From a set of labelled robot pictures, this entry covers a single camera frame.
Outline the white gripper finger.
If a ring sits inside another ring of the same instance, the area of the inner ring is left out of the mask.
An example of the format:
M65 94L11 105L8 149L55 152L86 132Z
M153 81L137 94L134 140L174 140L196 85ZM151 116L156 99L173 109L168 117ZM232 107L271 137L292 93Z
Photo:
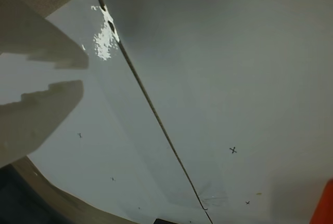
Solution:
M1 167L39 148L83 98L81 80L49 84L1 105Z
M1 53L53 62L57 69L87 69L88 55L63 31L21 0L1 0Z

